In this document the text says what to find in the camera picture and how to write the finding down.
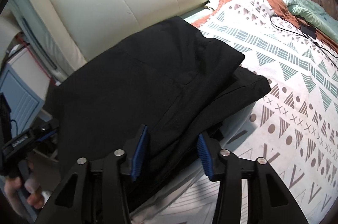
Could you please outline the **person's left hand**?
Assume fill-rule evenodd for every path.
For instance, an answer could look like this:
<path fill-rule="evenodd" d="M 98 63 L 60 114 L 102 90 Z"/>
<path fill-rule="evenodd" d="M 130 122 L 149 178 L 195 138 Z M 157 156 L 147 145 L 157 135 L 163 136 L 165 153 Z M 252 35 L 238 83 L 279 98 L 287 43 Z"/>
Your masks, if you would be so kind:
<path fill-rule="evenodd" d="M 25 160 L 30 170 L 29 178 L 22 182 L 20 177 L 5 176 L 4 194 L 12 209 L 23 219 L 31 222 L 32 217 L 27 209 L 41 210 L 46 199 L 42 187 L 33 173 L 34 165 L 31 161 Z"/>

